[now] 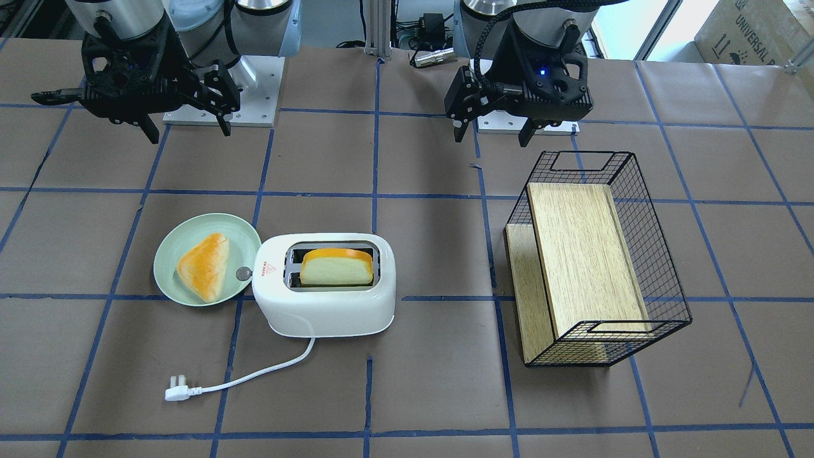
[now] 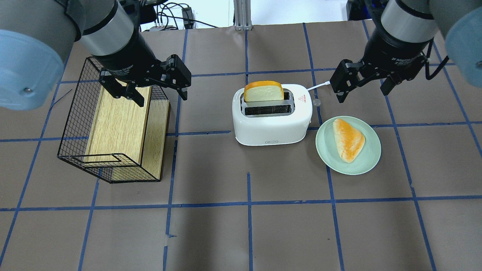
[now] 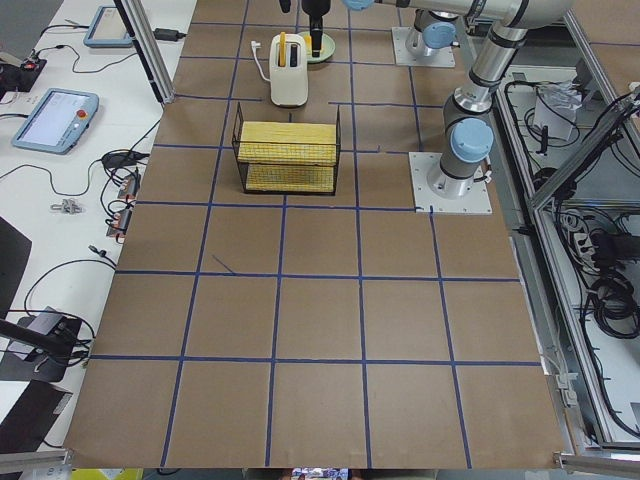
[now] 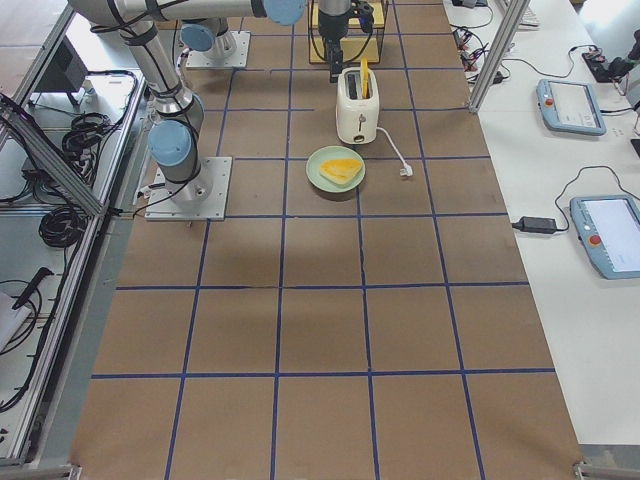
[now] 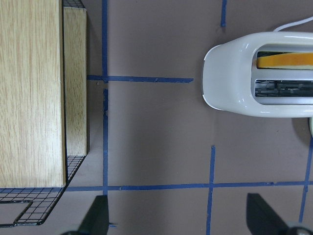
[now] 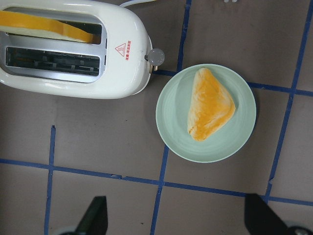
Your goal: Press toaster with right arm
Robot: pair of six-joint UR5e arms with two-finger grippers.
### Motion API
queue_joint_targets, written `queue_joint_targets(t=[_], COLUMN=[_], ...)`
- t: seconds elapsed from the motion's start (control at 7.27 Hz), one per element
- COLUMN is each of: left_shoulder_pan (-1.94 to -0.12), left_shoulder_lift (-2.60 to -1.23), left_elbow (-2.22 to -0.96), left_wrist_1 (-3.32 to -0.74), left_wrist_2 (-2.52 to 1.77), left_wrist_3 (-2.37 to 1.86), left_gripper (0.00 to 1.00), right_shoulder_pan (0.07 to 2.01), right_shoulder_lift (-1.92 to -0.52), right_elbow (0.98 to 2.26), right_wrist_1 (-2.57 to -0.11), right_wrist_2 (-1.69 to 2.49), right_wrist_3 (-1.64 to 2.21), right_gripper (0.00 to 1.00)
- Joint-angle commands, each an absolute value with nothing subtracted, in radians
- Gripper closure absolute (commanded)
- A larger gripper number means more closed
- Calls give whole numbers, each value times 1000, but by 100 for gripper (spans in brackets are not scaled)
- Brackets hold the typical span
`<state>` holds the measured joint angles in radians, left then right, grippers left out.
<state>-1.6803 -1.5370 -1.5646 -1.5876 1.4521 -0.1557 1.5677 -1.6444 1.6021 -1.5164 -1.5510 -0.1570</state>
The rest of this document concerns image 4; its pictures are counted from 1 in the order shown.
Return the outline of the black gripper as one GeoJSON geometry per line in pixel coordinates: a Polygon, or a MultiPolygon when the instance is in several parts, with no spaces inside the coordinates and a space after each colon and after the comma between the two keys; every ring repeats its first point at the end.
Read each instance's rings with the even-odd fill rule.
{"type": "Polygon", "coordinates": [[[325,59],[327,61],[342,61],[341,39],[348,32],[348,12],[334,14],[320,9],[318,13],[318,30],[323,40],[325,59]]]}

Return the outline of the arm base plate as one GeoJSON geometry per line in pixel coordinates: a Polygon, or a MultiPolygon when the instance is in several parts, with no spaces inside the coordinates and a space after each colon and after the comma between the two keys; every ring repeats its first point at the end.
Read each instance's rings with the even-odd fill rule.
{"type": "Polygon", "coordinates": [[[207,30],[183,42],[190,49],[186,68],[192,70],[244,69],[247,66],[251,33],[228,30],[211,35],[207,30]]]}
{"type": "Polygon", "coordinates": [[[223,221],[232,172],[232,157],[205,157],[198,176],[186,186],[166,182],[156,168],[154,181],[163,187],[150,193],[151,206],[144,210],[149,221],[223,221]]]}

